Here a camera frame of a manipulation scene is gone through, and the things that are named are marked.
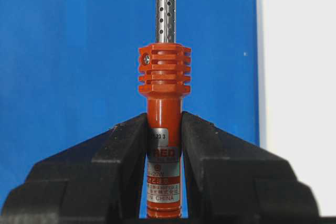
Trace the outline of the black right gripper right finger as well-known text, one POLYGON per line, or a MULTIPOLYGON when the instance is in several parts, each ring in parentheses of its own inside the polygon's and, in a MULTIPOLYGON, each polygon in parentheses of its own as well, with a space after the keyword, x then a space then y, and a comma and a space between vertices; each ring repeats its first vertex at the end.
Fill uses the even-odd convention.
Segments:
POLYGON ((289 162, 188 112, 182 117, 188 216, 202 223, 317 223, 289 162))

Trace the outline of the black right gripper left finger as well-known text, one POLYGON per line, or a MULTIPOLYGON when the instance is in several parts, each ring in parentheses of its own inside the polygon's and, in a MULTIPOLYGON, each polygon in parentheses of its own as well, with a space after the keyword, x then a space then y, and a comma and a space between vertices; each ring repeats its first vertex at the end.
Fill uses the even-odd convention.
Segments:
POLYGON ((140 114, 36 163, 1 223, 121 223, 139 216, 147 120, 140 114))

